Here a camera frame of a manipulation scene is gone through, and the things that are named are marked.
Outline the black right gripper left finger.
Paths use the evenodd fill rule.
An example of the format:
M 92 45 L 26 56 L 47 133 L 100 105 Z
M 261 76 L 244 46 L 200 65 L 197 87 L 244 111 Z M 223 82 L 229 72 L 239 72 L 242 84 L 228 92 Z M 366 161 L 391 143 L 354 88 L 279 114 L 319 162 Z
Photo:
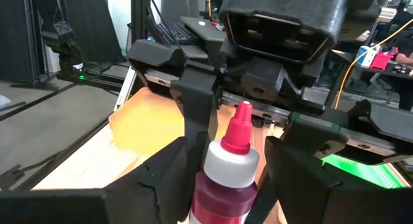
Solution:
M 103 188 L 0 192 L 0 224 L 178 224 L 206 147 L 179 137 Z

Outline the red food colouring bottle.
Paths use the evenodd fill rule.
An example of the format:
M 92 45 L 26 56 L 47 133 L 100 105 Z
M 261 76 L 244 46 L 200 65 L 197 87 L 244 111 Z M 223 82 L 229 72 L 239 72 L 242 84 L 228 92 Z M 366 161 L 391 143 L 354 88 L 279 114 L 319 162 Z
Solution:
M 252 104 L 242 101 L 196 174 L 188 224 L 244 224 L 257 196 L 259 153 L 251 146 Z

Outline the green plastic basket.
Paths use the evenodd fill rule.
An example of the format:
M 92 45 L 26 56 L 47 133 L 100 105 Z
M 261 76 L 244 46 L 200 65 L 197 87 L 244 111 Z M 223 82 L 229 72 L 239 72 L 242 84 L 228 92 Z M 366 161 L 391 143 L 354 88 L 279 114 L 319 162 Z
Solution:
M 380 187 L 410 187 L 408 182 L 391 164 L 369 166 L 336 155 L 330 155 L 323 158 L 323 162 L 329 163 L 345 172 L 379 185 Z

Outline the red box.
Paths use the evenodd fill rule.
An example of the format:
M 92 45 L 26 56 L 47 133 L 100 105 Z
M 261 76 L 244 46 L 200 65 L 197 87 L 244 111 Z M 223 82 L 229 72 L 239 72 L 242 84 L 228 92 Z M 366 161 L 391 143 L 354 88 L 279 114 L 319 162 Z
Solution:
M 370 68 L 385 70 L 392 58 L 392 54 L 377 53 L 370 64 Z

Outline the black background machine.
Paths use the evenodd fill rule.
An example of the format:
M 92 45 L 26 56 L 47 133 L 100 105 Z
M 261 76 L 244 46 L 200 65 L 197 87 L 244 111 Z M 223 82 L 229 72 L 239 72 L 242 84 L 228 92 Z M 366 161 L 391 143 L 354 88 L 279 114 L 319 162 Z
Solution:
M 83 53 L 73 29 L 66 21 L 44 21 L 41 37 L 44 44 L 59 55 L 59 66 L 63 74 L 72 75 L 83 71 Z

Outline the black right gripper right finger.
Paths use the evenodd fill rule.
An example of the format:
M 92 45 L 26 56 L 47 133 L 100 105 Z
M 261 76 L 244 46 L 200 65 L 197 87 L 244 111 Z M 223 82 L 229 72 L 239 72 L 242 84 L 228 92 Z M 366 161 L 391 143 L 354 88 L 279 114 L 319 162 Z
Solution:
M 413 224 L 413 188 L 383 188 L 268 136 L 267 175 L 245 224 L 276 202 L 288 224 Z

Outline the blue and white box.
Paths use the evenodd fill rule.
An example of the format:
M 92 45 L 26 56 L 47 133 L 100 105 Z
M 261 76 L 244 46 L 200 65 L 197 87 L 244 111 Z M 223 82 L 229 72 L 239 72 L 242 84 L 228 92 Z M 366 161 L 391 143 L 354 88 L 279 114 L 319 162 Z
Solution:
M 356 56 L 355 56 L 355 65 L 361 66 L 363 68 L 369 68 L 375 58 L 378 50 L 380 49 L 379 46 L 371 45 L 371 46 L 360 46 Z

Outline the black keyboard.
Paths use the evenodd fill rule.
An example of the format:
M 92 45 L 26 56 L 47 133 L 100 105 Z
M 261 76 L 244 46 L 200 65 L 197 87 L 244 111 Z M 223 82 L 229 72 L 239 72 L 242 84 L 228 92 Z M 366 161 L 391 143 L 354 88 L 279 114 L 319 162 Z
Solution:
M 195 45 L 198 37 L 181 23 L 159 23 L 156 25 L 157 41 L 166 45 Z

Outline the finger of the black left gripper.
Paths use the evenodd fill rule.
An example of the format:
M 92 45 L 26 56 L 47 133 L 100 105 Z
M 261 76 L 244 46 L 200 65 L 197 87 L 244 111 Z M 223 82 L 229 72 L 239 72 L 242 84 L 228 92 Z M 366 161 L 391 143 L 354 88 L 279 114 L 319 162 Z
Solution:
M 200 133 L 214 140 L 217 133 L 219 76 L 207 69 L 186 68 L 170 84 L 170 93 L 185 120 L 185 136 L 195 141 Z
M 343 150 L 349 136 L 336 124 L 295 118 L 288 122 L 281 139 L 321 159 Z

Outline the orange translucent plastic bin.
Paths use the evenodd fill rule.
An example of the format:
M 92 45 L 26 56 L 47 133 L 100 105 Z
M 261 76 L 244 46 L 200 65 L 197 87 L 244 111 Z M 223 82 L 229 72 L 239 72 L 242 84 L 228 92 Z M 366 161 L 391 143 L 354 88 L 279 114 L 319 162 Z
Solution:
M 116 147 L 151 156 L 184 135 L 184 118 L 171 99 L 142 88 L 109 118 Z

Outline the person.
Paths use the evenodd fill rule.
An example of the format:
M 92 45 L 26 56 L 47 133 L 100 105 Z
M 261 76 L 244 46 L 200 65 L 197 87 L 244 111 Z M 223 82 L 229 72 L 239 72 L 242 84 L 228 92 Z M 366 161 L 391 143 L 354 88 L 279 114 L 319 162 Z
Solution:
M 407 4 L 401 2 L 397 8 L 397 14 L 392 22 L 395 25 L 403 26 L 412 20 L 395 38 L 394 46 L 398 48 L 398 53 L 393 58 L 401 65 L 413 67 L 413 14 L 405 9 Z M 410 112 L 413 107 L 413 80 L 400 77 L 391 77 L 393 91 L 399 94 L 398 108 Z

